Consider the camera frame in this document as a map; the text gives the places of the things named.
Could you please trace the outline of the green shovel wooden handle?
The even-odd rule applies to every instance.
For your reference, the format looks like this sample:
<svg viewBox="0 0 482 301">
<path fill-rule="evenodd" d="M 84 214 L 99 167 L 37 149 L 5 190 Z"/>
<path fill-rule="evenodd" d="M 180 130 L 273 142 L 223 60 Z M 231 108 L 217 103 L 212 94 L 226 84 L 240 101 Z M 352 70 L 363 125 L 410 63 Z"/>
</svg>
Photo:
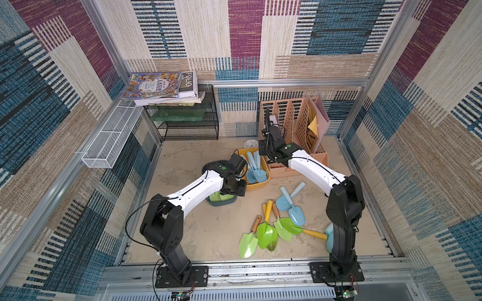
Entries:
<svg viewBox="0 0 482 301">
<path fill-rule="evenodd" d="M 216 193 L 211 194 L 208 197 L 209 202 L 212 203 L 219 203 L 219 202 L 225 202 L 225 201 L 230 201 L 231 199 L 235 199 L 236 196 L 231 195 L 231 194 L 221 194 L 219 191 Z"/>
<path fill-rule="evenodd" d="M 293 234 L 289 232 L 285 227 L 283 227 L 281 223 L 281 216 L 280 216 L 279 210 L 277 209 L 276 203 L 273 203 L 272 210 L 276 218 L 274 222 L 274 226 L 275 226 L 275 229 L 277 229 L 277 233 L 279 237 L 285 242 L 290 242 L 292 240 Z"/>
<path fill-rule="evenodd" d="M 257 215 L 251 231 L 249 233 L 244 233 L 238 245 L 238 252 L 242 259 L 251 257 L 258 246 L 258 239 L 255 237 L 255 232 L 257 227 L 260 225 L 262 220 L 261 215 Z"/>
</svg>

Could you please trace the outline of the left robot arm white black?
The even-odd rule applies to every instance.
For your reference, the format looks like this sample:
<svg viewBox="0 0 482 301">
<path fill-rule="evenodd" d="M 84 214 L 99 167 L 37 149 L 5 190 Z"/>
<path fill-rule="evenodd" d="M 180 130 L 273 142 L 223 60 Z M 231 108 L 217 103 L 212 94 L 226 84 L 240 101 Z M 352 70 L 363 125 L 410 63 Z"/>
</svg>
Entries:
<svg viewBox="0 0 482 301">
<path fill-rule="evenodd" d="M 244 196 L 247 181 L 242 177 L 246 166 L 246 160 L 233 153 L 228 161 L 204 165 L 202 175 L 183 189 L 168 196 L 157 194 L 148 202 L 139 232 L 178 283 L 187 284 L 192 274 L 192 263 L 181 246 L 184 219 L 214 193 Z"/>
</svg>

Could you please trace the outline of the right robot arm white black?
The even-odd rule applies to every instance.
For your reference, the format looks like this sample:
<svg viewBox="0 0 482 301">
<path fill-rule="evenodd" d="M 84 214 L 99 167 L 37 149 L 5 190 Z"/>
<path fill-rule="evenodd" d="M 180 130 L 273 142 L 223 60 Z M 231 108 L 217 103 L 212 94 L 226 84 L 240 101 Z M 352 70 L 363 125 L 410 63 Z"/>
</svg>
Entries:
<svg viewBox="0 0 482 301">
<path fill-rule="evenodd" d="M 315 270 L 327 282 L 365 277 L 355 251 L 358 223 L 365 209 L 363 189 L 358 177 L 345 176 L 323 165 L 295 143 L 286 144 L 279 127 L 270 120 L 262 130 L 260 153 L 275 163 L 289 167 L 315 183 L 328 196 L 326 215 L 333 231 L 328 236 L 330 261 Z"/>
</svg>

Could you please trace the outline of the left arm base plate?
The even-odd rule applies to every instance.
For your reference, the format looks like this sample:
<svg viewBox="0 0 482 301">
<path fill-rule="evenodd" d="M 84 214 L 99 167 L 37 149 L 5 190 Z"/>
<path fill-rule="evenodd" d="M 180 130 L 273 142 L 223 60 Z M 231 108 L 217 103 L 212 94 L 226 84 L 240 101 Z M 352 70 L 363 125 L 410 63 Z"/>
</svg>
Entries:
<svg viewBox="0 0 482 301">
<path fill-rule="evenodd" d="M 179 275 L 168 267 L 158 267 L 154 272 L 155 288 L 206 287 L 208 285 L 209 266 L 191 266 Z"/>
</svg>

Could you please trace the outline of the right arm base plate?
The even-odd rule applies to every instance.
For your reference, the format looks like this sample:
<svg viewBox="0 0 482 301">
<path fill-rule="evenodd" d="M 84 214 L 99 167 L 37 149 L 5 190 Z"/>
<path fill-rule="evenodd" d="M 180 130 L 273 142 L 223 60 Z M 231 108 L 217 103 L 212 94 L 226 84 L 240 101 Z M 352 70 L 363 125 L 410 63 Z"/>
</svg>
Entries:
<svg viewBox="0 0 482 301">
<path fill-rule="evenodd" d="M 365 276 L 361 266 L 355 262 L 351 266 L 339 267 L 336 263 L 310 262 L 310 274 L 314 283 L 335 284 L 354 281 L 364 282 Z"/>
</svg>

